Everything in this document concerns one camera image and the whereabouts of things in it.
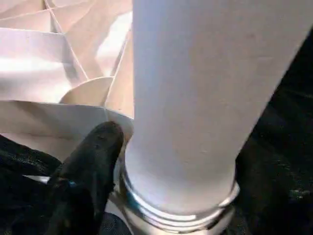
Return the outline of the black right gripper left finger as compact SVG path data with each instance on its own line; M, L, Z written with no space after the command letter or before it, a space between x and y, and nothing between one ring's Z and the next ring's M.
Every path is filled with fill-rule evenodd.
M124 142L113 121L95 126L48 181L47 235L96 235L114 188L114 168Z

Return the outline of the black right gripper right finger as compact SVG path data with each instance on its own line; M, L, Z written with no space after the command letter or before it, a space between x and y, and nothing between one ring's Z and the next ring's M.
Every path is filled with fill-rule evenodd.
M236 159L243 235L311 235L313 188L271 147L249 139Z

